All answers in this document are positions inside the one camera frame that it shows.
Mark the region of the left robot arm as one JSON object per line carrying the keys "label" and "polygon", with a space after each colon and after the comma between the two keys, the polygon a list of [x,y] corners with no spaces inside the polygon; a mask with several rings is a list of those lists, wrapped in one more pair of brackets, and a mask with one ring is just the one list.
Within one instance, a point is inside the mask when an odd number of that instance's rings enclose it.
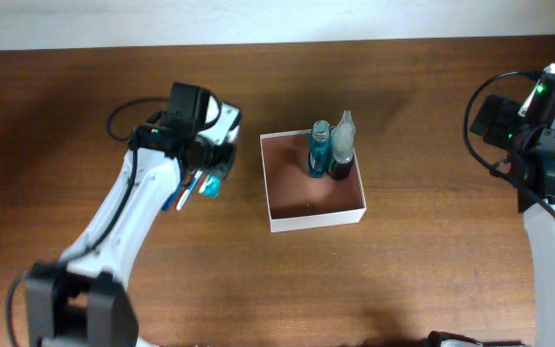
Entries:
{"label": "left robot arm", "polygon": [[9,342],[14,293],[24,288],[31,346],[146,346],[128,296],[138,253],[159,213],[195,174],[227,178],[242,113],[196,85],[175,82],[167,107],[120,136],[117,179],[90,223],[61,256],[18,274],[5,299]]}

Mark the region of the teal toothpaste tube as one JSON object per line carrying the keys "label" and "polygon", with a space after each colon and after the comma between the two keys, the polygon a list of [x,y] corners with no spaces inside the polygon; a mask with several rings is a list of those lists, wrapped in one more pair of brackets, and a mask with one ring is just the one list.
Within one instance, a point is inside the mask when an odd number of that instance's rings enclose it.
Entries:
{"label": "teal toothpaste tube", "polygon": [[221,189],[222,181],[230,173],[236,153],[236,146],[232,142],[226,142],[217,147],[209,167],[203,171],[206,178],[201,184],[198,192],[206,197],[216,198]]}

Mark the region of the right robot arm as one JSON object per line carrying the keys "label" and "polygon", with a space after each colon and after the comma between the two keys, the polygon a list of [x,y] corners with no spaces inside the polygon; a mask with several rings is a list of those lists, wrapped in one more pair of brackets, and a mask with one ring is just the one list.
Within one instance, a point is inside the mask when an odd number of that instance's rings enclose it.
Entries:
{"label": "right robot arm", "polygon": [[535,83],[528,97],[489,94],[477,115],[464,116],[462,138],[490,175],[517,190],[534,266],[535,343],[555,346],[555,64],[520,74]]}

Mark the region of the blue mouthwash bottle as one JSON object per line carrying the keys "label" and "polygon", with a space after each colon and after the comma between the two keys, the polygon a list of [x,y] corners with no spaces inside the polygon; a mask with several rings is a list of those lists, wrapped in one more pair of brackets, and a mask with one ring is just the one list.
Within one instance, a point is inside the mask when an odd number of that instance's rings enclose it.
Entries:
{"label": "blue mouthwash bottle", "polygon": [[330,124],[317,120],[310,132],[308,171],[313,178],[321,178],[326,170],[330,147]]}

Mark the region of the purple hand soap pump bottle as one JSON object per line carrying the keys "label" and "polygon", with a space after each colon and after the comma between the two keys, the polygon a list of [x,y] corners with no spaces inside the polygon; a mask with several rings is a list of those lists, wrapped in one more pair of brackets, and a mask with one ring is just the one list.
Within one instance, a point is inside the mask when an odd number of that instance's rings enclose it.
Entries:
{"label": "purple hand soap pump bottle", "polygon": [[354,159],[356,127],[350,110],[345,110],[339,124],[330,135],[330,161],[328,174],[334,180],[349,176]]}

